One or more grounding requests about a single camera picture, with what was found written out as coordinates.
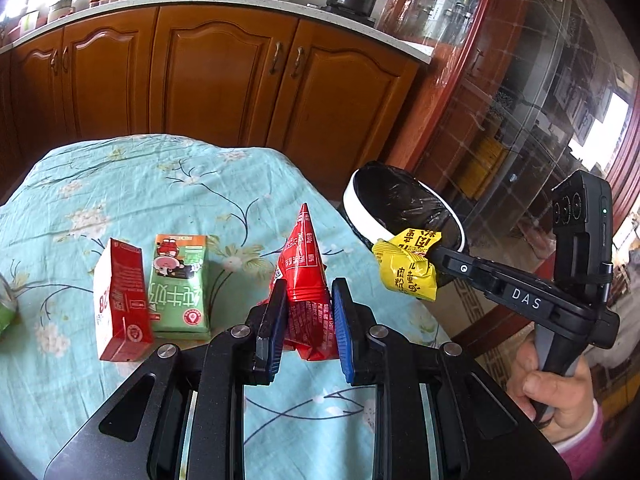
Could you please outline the right hand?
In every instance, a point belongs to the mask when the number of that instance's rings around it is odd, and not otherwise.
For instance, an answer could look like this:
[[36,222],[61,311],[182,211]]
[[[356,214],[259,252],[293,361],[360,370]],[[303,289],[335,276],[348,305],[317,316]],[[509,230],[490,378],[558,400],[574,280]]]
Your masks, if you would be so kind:
[[541,429],[552,444],[578,436],[598,411],[585,357],[579,358],[573,376],[542,372],[538,368],[533,330],[518,347],[506,392],[529,419],[536,416],[533,401],[553,408],[550,422]]

